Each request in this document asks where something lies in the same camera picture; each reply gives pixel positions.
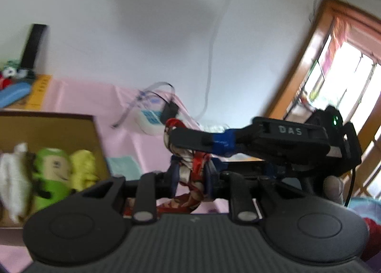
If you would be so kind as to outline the person's right hand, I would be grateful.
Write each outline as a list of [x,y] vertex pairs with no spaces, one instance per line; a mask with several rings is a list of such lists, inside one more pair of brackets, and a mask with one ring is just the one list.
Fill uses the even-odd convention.
[[327,199],[338,203],[339,205],[344,204],[344,183],[339,177],[328,176],[324,179],[324,194]]

